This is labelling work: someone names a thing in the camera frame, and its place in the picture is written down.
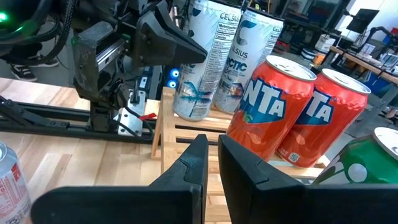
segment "silver can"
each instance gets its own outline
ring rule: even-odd
[[[25,223],[31,206],[17,154],[0,142],[0,223]]]
[[[284,20],[248,8],[242,15],[215,95],[215,105],[233,114],[251,75],[266,60],[284,27]]]
[[[238,6],[208,0],[194,2],[187,32],[208,55],[203,63],[181,66],[173,104],[181,118],[200,121],[210,112],[240,17]]]

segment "blue container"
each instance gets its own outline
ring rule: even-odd
[[[366,82],[363,82],[367,87],[369,87],[372,90],[373,94],[378,94],[380,90],[382,90],[384,87],[388,86],[390,83],[382,78],[377,79],[377,74],[371,72],[369,76],[369,80]]]

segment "sprite can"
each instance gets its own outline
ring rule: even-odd
[[[398,184],[398,131],[376,128],[349,142],[313,184]]]

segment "wooden tabletop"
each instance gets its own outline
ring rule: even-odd
[[[352,54],[344,53],[342,50],[338,49],[337,47],[331,46],[330,50],[333,51],[333,52],[336,52],[336,53],[338,53],[340,55],[343,55],[344,57],[346,57],[350,61],[353,61],[353,62],[357,63],[358,65],[360,65],[360,66],[362,66],[362,67],[364,67],[364,68],[366,68],[366,69],[368,69],[368,70],[370,70],[370,71],[372,71],[372,72],[374,72],[376,74],[379,74],[379,73],[382,72],[382,70],[380,68],[377,68],[376,66],[374,66],[374,65],[372,65],[370,63],[367,63],[364,60],[361,60],[361,59],[355,57]],[[388,74],[387,72],[382,72],[381,73],[381,78],[398,85],[398,77],[392,76],[392,75]]]
[[[0,78],[0,95],[14,101],[87,110],[73,88]],[[145,114],[158,113],[148,100]],[[0,132],[0,141],[15,150],[30,197],[66,185],[149,185],[160,175],[160,161],[150,145]]]

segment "shoe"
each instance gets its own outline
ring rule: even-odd
[[[44,56],[40,54],[40,55],[36,55],[36,56],[30,57],[29,60],[41,60],[43,58],[44,58]],[[58,66],[59,64],[60,63],[57,60],[52,59],[52,60],[49,60],[46,63],[42,63],[42,64],[39,64],[39,65],[32,65],[30,67],[32,67],[32,68],[36,68],[36,67],[52,68],[52,67]]]
[[[32,73],[27,65],[14,65],[11,64],[11,73],[19,80],[27,82],[37,81],[36,76]]]

